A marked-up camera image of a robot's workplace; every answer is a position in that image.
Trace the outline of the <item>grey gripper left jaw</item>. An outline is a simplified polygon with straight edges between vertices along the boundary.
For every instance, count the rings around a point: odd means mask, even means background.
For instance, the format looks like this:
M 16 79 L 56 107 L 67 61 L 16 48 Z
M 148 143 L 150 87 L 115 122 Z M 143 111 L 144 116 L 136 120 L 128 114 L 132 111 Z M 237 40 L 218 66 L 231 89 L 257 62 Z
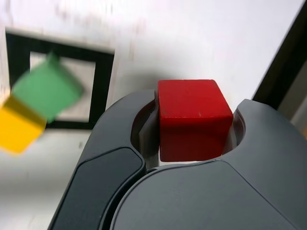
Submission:
M 154 90 L 130 93 L 94 126 L 49 224 L 51 230 L 107 230 L 124 196 L 146 175 L 139 133 L 153 124 Z

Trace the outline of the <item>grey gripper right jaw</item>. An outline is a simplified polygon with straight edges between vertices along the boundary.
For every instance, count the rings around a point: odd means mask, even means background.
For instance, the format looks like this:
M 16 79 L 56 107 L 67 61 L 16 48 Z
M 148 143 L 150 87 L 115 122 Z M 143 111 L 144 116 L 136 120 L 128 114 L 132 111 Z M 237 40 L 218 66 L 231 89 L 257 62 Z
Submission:
M 307 142 L 270 106 L 235 111 L 237 146 L 211 161 L 163 166 L 121 200 L 113 230 L 304 230 Z

